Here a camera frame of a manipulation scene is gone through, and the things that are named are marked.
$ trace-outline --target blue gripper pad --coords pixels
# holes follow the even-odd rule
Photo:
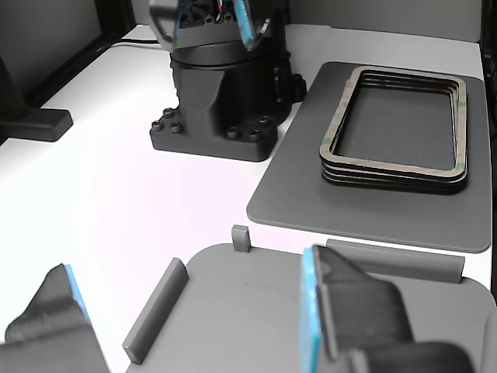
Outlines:
[[[240,29],[240,36],[242,37],[242,43],[245,47],[251,49],[252,44],[255,41],[255,34],[247,5],[245,4],[245,0],[236,0],[234,3],[235,15],[238,21],[238,28]]]
[[[321,320],[316,287],[315,259],[312,249],[305,249],[301,265],[301,310],[298,343],[301,373],[315,373],[321,344]]]
[[[66,274],[68,275],[69,284],[71,285],[72,297],[78,303],[79,308],[83,312],[83,316],[88,322],[90,322],[88,311],[86,310],[85,302],[83,301],[83,297],[81,295],[81,292],[79,291],[79,286],[76,283],[75,274],[72,271],[71,264],[64,265],[64,269]]]

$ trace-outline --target bolt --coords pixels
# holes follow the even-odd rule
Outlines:
[[[268,126],[270,126],[273,123],[273,121],[271,120],[271,118],[268,117],[267,115],[263,115],[262,117],[260,117],[259,118],[259,122],[264,127],[268,127]]]
[[[171,107],[164,109],[164,111],[162,113],[164,114],[165,119],[171,119],[176,115],[176,113],[174,112],[174,109]]]
[[[152,130],[154,132],[159,132],[162,131],[163,129],[164,129],[164,124],[162,124],[161,122],[155,121],[154,123],[152,123]]]
[[[262,134],[261,131],[259,130],[254,130],[250,133],[250,140],[254,141],[254,142],[259,142],[261,141],[263,138],[264,138],[264,135]]]
[[[182,131],[183,126],[181,125],[180,122],[175,122],[175,123],[171,123],[169,128],[171,129],[172,134],[178,134],[179,132]]]
[[[236,140],[237,138],[240,138],[242,136],[242,133],[240,132],[239,129],[237,129],[237,127],[229,127],[228,131],[226,132],[226,135],[231,140]]]

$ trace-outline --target black cable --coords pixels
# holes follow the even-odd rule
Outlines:
[[[96,50],[96,54],[100,54],[100,52],[102,51],[106,51],[108,49],[110,49],[111,47],[113,47],[114,45],[117,45],[117,44],[141,44],[141,45],[144,45],[144,44],[147,44],[147,45],[156,45],[156,44],[159,44],[158,40],[149,40],[149,39],[119,39],[119,40],[116,40],[112,43],[108,43],[108,44],[105,44],[105,45],[102,45],[99,49]]]
[[[132,44],[158,44],[157,40],[142,40],[142,39],[119,39],[118,43],[132,43]]]

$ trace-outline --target gasket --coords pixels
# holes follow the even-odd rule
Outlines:
[[[454,194],[466,186],[466,173],[459,180],[449,183],[434,183],[426,180],[385,180],[382,177],[344,176],[330,173],[326,168],[321,169],[321,176],[335,185],[356,186],[385,190],[402,190],[437,194]]]
[[[357,88],[361,85],[444,92],[448,94],[452,109],[454,167],[452,169],[430,169],[369,159],[355,159],[334,154],[347,114],[350,112],[352,102],[357,96]],[[446,182],[460,180],[462,176],[467,175],[466,126],[467,91],[466,83],[462,79],[450,75],[420,71],[363,66],[356,68],[347,81],[335,115],[321,143],[319,153],[323,163],[342,169],[383,173],[393,177],[410,176],[412,178],[442,182],[444,180]]]
[[[448,185],[457,185],[461,183],[467,176],[467,170],[464,171],[462,175],[460,175],[457,179],[447,180],[447,181],[437,181],[431,180],[427,178],[416,178],[412,176],[390,176],[385,173],[372,173],[365,170],[351,170],[351,169],[341,169],[338,167],[333,167],[322,163],[321,168],[324,172],[329,175],[337,176],[337,177],[347,177],[350,176],[351,179],[363,179],[363,180],[377,180],[382,182],[394,182],[394,183],[410,183],[410,184],[425,184],[432,186],[448,186]]]

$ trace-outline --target white tabletop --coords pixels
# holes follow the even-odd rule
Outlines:
[[[139,26],[129,37],[154,36]],[[298,25],[287,27],[287,42],[308,86],[326,61],[483,79],[477,44]],[[129,364],[121,344],[174,256],[187,263],[230,242],[234,224],[250,228],[254,246],[293,253],[331,238],[248,220],[269,160],[155,151],[151,122],[176,104],[168,53],[114,47],[46,105],[74,118],[60,141],[9,139],[0,147],[0,329],[23,312],[50,268],[70,263],[109,367],[121,373]],[[490,288],[491,250],[465,256],[463,275]]]

